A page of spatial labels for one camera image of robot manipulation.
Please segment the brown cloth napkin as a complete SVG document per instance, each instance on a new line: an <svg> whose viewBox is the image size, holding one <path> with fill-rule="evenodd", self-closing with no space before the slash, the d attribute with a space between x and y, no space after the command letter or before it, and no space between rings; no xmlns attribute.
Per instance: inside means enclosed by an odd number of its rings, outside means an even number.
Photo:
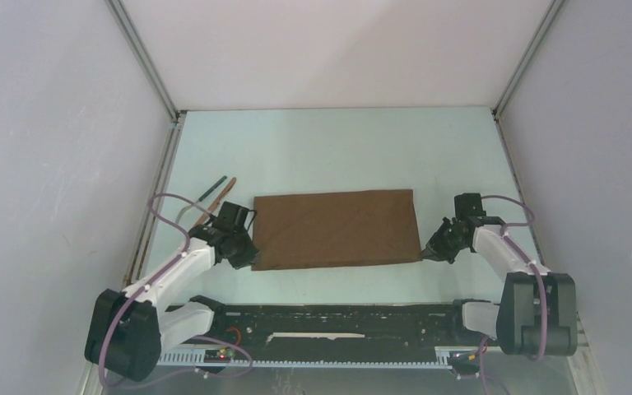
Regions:
<svg viewBox="0 0 632 395"><path fill-rule="evenodd" d="M420 259L410 189L256 197L255 271L364 267Z"/></svg>

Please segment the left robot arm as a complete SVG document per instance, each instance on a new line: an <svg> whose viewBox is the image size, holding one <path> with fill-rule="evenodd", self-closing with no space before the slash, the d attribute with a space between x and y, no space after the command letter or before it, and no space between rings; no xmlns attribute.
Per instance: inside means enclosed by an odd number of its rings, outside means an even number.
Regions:
<svg viewBox="0 0 632 395"><path fill-rule="evenodd" d="M141 382L161 355L196 337L218 342L227 332L226 319L206 304L189 301L170 305L191 282L227 261L233 268L254 265L258 248L246 225L250 210L223 202L216 215L190 230L181 230L181 245L153 272L123 290L104 290L95 301L84 348L99 375L112 372Z"/></svg>

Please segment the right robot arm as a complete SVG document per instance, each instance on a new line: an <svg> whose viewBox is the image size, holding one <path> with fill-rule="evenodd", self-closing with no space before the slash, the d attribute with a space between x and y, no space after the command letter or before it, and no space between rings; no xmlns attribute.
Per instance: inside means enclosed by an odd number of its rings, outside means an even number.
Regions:
<svg viewBox="0 0 632 395"><path fill-rule="evenodd" d="M455 300L455 313L445 323L448 338L466 344L480 333L503 353L533 360L573 355L578 348L574 279L531 258L509 232L515 224L488 215L485 200L479 193L455 196L453 217L443 219L421 251L424 260L454 263L469 250L503 282L499 303Z"/></svg>

